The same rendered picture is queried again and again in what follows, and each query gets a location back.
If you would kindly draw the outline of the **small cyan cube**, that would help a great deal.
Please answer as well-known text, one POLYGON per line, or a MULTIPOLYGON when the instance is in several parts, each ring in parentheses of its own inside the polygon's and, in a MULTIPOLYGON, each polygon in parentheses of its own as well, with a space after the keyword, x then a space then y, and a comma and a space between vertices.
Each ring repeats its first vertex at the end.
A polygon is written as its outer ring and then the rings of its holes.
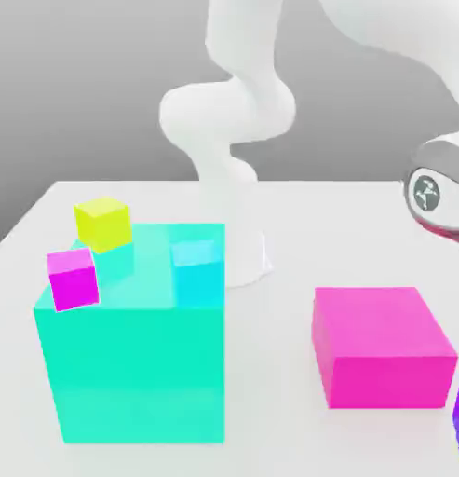
POLYGON ((222 307, 223 248, 215 239, 184 240, 170 246, 176 304, 180 308, 222 307))

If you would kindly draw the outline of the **small yellow cube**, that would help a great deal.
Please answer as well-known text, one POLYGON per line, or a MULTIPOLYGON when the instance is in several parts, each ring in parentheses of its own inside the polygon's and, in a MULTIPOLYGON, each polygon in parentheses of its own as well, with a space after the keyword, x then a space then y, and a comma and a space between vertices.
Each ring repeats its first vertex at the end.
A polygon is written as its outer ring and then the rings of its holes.
POLYGON ((95 253, 130 244, 129 206, 111 198, 93 198, 74 206, 78 239, 95 253))

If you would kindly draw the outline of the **small magenta cube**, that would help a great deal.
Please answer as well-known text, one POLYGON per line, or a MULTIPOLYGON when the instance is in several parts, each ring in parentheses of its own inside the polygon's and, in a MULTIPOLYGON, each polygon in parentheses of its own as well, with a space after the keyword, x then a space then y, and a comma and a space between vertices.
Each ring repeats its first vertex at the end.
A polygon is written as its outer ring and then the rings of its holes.
POLYGON ((89 248, 49 253, 47 273, 58 312, 100 302, 96 267, 89 248))

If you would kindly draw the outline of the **large turquoise box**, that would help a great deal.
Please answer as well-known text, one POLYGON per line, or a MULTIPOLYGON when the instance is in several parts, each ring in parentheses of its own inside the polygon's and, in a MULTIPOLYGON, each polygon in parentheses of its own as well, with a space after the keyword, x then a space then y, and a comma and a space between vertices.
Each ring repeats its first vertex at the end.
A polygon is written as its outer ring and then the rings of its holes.
POLYGON ((34 305, 66 443, 222 443, 224 304, 176 304, 170 246, 215 239, 221 224, 135 224, 132 242, 94 258, 100 302, 34 305))

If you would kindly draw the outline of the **large pink box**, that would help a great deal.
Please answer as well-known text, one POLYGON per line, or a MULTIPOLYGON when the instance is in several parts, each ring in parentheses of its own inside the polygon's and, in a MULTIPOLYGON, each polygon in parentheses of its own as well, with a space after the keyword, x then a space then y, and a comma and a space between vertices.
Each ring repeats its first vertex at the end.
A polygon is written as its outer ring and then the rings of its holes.
POLYGON ((458 354, 414 287, 317 287, 312 342, 330 409, 439 409, 458 354))

